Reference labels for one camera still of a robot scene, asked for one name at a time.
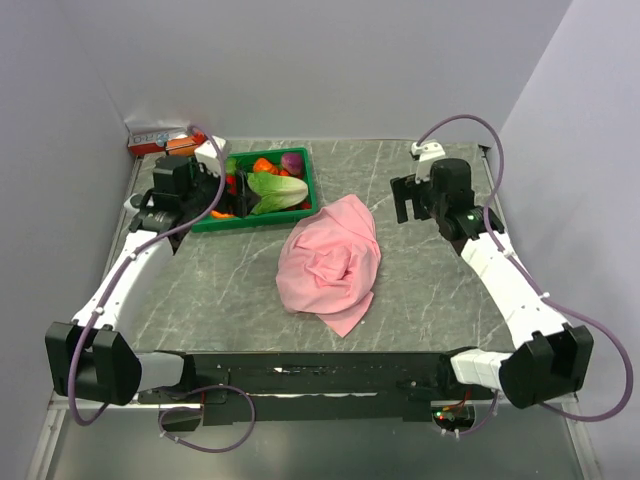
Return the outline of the pink garment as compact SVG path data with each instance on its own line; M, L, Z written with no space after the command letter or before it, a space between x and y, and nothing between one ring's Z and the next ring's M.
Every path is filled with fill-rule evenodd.
M344 338L372 303L381 258L371 212L347 195L289 234L276 275L281 302L289 312L316 315Z

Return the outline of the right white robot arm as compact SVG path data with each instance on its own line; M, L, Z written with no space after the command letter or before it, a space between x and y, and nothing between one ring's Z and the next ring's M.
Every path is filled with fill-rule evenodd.
M443 354L436 376L439 391L455 399L477 385L503 393L520 409L579 391L593 337L545 305L514 266L516 256L508 250L510 239L500 218L475 202L469 163L440 159L425 179L396 177L390 186L398 222L436 222L440 235L488 291L514 345L511 353L467 347Z

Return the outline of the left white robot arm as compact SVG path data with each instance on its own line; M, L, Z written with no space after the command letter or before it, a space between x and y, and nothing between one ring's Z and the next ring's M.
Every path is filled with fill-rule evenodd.
M55 392L103 406L126 405L138 393L162 389L185 402L198 388L193 360L180 352L137 353L130 327L146 292L191 227L223 197L225 160L169 155L153 169L123 249L90 300L68 322L54 322L45 346Z

